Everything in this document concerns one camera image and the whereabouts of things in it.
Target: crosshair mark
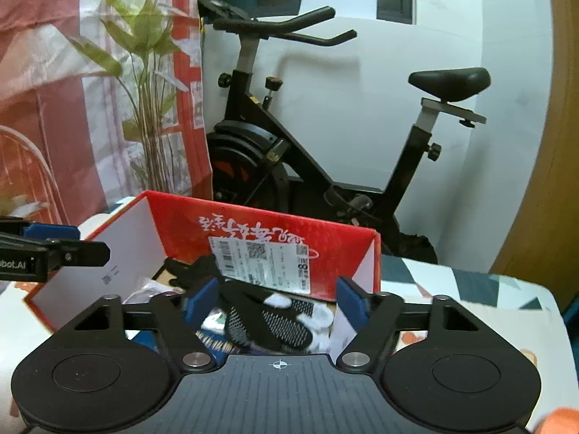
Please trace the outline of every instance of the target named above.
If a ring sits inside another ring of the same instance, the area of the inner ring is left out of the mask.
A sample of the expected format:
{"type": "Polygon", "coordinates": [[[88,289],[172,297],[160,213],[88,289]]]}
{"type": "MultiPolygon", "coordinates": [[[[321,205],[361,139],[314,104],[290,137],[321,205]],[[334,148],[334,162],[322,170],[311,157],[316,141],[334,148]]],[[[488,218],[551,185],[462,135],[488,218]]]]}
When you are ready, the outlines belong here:
{"type": "Polygon", "coordinates": [[[276,361],[270,365],[274,366],[277,370],[281,370],[281,369],[286,368],[287,366],[290,366],[291,364],[288,364],[287,362],[284,362],[284,361],[282,361],[282,359],[280,359],[279,361],[276,361]]]}

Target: metal screw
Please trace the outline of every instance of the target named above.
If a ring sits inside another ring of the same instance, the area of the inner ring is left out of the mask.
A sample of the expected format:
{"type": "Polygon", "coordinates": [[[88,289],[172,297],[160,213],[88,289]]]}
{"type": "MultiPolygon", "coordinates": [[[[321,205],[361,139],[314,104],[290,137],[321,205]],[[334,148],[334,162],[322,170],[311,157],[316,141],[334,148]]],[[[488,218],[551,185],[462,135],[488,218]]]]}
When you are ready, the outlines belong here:
{"type": "Polygon", "coordinates": [[[189,367],[203,367],[211,362],[211,357],[204,352],[189,352],[183,356],[183,364],[189,367]]]}
{"type": "Polygon", "coordinates": [[[344,354],[342,362],[350,367],[362,367],[370,362],[370,357],[364,352],[349,352],[344,354]]]}

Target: qr code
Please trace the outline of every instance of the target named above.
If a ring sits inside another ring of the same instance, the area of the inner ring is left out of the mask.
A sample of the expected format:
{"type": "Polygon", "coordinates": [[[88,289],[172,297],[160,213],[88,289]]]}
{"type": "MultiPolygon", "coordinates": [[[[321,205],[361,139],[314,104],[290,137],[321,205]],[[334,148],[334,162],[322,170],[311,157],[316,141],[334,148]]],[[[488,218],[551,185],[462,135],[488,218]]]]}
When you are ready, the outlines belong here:
{"type": "Polygon", "coordinates": [[[267,259],[267,252],[265,250],[265,243],[247,242],[247,251],[250,259],[267,259]]]}

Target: adjustment knob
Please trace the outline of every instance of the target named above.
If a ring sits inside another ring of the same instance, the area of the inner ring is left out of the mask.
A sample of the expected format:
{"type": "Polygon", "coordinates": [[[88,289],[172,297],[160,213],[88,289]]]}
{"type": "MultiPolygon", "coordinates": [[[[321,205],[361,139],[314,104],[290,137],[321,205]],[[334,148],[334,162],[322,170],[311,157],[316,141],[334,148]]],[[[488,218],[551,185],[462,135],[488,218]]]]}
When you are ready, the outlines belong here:
{"type": "Polygon", "coordinates": [[[431,159],[432,161],[438,160],[441,151],[442,147],[438,145],[438,143],[433,143],[428,149],[428,158],[431,159]]]}
{"type": "Polygon", "coordinates": [[[279,77],[267,77],[265,79],[265,87],[272,91],[280,91],[280,88],[282,87],[283,83],[284,80],[282,80],[279,77]]]}
{"type": "Polygon", "coordinates": [[[219,88],[229,88],[229,85],[231,85],[231,75],[228,73],[222,73],[219,75],[217,84],[219,85],[219,88]]]}

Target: white wall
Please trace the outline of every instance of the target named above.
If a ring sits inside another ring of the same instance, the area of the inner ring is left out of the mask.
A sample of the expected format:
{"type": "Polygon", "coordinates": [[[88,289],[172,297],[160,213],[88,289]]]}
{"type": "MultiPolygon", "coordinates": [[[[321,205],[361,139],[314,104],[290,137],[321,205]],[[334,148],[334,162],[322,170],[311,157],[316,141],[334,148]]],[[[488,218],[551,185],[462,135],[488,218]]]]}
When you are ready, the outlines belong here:
{"type": "MultiPolygon", "coordinates": [[[[306,33],[331,37],[355,29],[358,37],[334,48],[270,39],[260,44],[252,90],[260,99],[268,75],[284,86],[271,110],[319,164],[339,182],[383,188],[396,164],[424,93],[407,83],[413,71],[481,63],[481,0],[417,0],[416,25],[372,19],[375,0],[302,0],[301,12],[333,5],[339,17],[306,33]]],[[[236,63],[232,34],[207,28],[204,42],[204,118],[221,120],[227,91],[216,80],[236,63]]],[[[474,108],[475,99],[462,105],[474,108]]],[[[433,140],[436,162],[424,160],[397,217],[407,233],[438,241],[447,221],[470,130],[441,115],[433,140]]]]}
{"type": "Polygon", "coordinates": [[[531,176],[551,89],[549,0],[482,0],[479,95],[486,126],[471,136],[452,214],[439,241],[441,263],[486,272],[515,219],[531,176]]]}

